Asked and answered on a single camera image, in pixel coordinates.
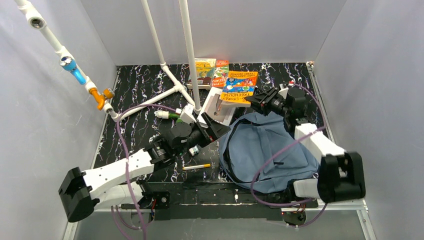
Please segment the blue student backpack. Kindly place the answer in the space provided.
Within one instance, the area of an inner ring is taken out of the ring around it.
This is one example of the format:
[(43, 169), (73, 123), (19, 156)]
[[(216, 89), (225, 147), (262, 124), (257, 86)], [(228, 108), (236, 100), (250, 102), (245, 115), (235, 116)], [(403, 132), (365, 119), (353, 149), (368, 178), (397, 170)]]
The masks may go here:
[(286, 189), (291, 180), (312, 178), (319, 162), (301, 143), (275, 157), (274, 154), (295, 140), (284, 128), (284, 118), (273, 112), (264, 116), (247, 113), (230, 126), (218, 142), (220, 166), (228, 179), (248, 189), (260, 171), (253, 189), (270, 194)]

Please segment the yellow illustrated book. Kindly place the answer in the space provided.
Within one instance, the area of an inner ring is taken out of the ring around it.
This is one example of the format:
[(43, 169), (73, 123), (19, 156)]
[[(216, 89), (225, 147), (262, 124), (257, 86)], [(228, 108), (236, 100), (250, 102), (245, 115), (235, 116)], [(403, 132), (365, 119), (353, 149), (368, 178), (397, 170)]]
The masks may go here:
[(216, 58), (195, 58), (197, 86), (201, 90), (210, 90), (214, 78)]

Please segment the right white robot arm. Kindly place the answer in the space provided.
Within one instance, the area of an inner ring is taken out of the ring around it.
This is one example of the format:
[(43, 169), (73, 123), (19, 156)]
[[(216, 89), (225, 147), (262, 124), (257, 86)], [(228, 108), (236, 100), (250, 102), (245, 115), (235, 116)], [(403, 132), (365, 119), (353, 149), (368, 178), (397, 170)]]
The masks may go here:
[(319, 161), (318, 178), (291, 180), (286, 188), (288, 192), (286, 203), (267, 202), (258, 198), (254, 190), (254, 183), (264, 169), (264, 166), (261, 166), (249, 187), (251, 195), (258, 203), (282, 208), (307, 203), (313, 199), (320, 199), (328, 204), (365, 197), (366, 184), (361, 155), (354, 151), (348, 152), (332, 142), (322, 133), (326, 128), (325, 121), (321, 127), (316, 127), (312, 123), (297, 125), (294, 128), (294, 142), (279, 150), (264, 163), (267, 166), (283, 152), (302, 144)]

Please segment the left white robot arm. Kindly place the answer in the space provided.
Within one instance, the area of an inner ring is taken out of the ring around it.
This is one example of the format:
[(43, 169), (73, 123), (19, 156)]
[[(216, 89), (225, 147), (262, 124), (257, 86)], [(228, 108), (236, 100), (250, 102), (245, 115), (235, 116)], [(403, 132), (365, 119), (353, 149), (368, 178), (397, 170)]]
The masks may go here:
[(229, 126), (213, 120), (205, 112), (201, 117), (207, 127), (198, 122), (178, 122), (129, 157), (85, 171), (79, 167), (70, 169), (58, 190), (68, 222), (79, 222), (102, 207), (152, 198), (146, 187), (131, 184), (131, 180), (164, 169), (184, 151), (195, 146), (204, 148), (230, 131)]

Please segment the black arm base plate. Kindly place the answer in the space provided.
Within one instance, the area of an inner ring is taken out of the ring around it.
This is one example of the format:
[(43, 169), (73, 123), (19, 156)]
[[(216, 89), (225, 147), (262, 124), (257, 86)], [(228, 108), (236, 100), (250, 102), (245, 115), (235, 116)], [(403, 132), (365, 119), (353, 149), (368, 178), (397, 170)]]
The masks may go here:
[(149, 182), (152, 198), (142, 205), (150, 210), (153, 201), (157, 221), (181, 219), (283, 220), (281, 209), (258, 203), (248, 189), (229, 182)]

